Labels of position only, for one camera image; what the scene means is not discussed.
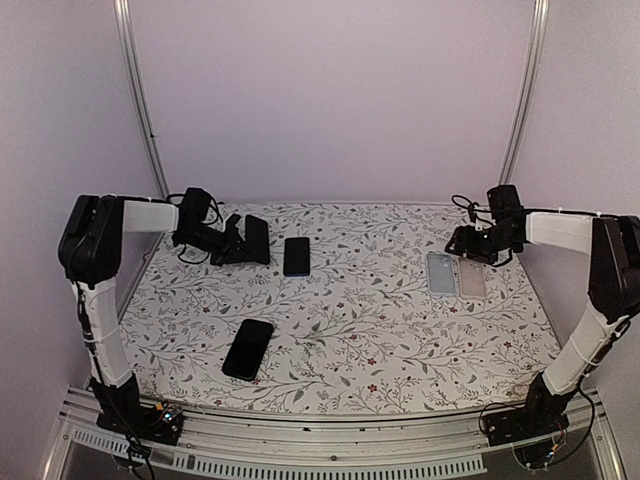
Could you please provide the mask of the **beige phone case with ring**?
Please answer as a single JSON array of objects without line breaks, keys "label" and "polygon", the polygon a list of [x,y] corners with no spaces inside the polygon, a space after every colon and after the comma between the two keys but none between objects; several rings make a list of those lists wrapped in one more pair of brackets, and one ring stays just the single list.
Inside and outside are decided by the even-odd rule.
[{"label": "beige phone case with ring", "polygon": [[458,271],[460,294],[463,298],[486,297],[484,267],[481,263],[461,258],[458,260]]}]

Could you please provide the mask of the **left arm base with board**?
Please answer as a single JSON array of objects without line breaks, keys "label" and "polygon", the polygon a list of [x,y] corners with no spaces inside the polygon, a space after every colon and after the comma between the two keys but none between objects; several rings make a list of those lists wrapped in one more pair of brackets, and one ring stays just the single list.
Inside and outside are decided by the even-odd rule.
[{"label": "left arm base with board", "polygon": [[97,426],[133,440],[148,440],[176,446],[184,424],[184,415],[176,405],[161,402],[156,406],[126,406],[107,403],[98,416]]}]

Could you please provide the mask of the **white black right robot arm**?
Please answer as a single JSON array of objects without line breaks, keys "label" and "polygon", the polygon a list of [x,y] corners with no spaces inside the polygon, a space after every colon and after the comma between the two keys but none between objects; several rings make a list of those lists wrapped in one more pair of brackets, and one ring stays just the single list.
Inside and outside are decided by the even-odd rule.
[{"label": "white black right robot arm", "polygon": [[480,207],[461,195],[455,205],[469,221],[458,226],[447,253],[491,267],[527,247],[575,257],[584,275],[584,307],[556,358],[529,386],[517,427],[537,436],[596,370],[639,314],[639,219],[636,216],[560,208],[526,207],[518,189],[502,184]]}]

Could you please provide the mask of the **right arm base with board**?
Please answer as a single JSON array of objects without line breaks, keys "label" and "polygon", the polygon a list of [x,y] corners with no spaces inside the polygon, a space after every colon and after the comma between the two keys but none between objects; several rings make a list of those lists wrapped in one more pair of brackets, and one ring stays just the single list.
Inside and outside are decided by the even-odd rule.
[{"label": "right arm base with board", "polygon": [[478,419],[480,431],[490,446],[514,444],[542,437],[542,440],[516,447],[516,461],[527,470],[546,469],[566,440],[569,420],[567,403],[551,407],[509,407],[503,403],[486,406]]}]

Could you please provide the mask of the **light blue phone case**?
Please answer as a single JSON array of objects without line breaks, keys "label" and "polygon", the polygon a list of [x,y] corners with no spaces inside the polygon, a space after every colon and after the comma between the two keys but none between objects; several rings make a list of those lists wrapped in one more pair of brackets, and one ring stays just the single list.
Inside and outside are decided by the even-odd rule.
[{"label": "light blue phone case", "polygon": [[428,253],[426,257],[427,284],[431,294],[454,296],[456,284],[452,259],[449,255]]}]

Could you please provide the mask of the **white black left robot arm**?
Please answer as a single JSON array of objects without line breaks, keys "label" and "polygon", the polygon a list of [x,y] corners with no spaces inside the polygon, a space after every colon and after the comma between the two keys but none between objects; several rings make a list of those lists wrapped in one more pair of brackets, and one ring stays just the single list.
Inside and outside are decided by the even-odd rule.
[{"label": "white black left robot arm", "polygon": [[81,195],[77,198],[58,247],[58,259],[76,298],[82,338],[91,359],[92,389],[98,398],[114,399],[111,419],[128,434],[148,426],[148,412],[129,394],[138,384],[119,334],[116,276],[127,233],[171,236],[174,245],[206,254],[213,266],[270,261],[269,226],[253,215],[232,214],[220,230],[208,215],[217,209],[205,190],[190,187],[166,200]]}]

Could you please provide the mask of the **black phone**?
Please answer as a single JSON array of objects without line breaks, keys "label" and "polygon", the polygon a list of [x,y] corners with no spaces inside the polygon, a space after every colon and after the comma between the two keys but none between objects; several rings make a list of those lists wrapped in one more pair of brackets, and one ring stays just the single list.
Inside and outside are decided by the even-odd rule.
[{"label": "black phone", "polygon": [[265,220],[253,215],[245,216],[245,242],[251,261],[270,264],[269,226]]},{"label": "black phone", "polygon": [[310,240],[308,237],[285,239],[283,275],[306,277],[310,275]]},{"label": "black phone", "polygon": [[269,322],[245,319],[224,359],[222,372],[232,378],[254,381],[274,333]]}]

